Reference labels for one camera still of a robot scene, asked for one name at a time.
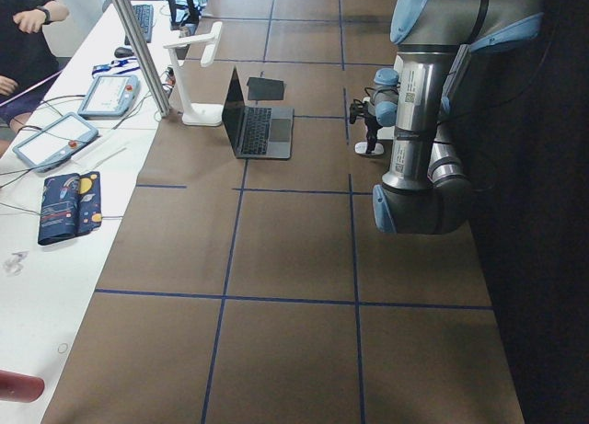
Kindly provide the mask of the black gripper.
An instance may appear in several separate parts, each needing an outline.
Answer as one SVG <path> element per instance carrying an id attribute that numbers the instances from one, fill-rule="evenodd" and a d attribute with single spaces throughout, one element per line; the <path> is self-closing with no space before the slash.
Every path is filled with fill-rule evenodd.
<path id="1" fill-rule="evenodd" d="M 382 128 L 382 125 L 377 121 L 376 117 L 370 113 L 364 114 L 364 124 L 366 127 L 366 148 L 364 153 L 366 155 L 375 155 L 377 134 Z"/>

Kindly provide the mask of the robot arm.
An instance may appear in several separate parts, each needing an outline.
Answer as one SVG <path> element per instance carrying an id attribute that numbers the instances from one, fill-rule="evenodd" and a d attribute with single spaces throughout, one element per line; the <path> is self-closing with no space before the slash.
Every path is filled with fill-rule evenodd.
<path id="1" fill-rule="evenodd" d="M 397 0 L 390 39 L 402 61 L 390 167 L 373 188 L 385 233 L 441 235 L 468 218 L 473 187 L 438 120 L 459 49 L 504 52 L 534 39 L 543 0 Z"/>

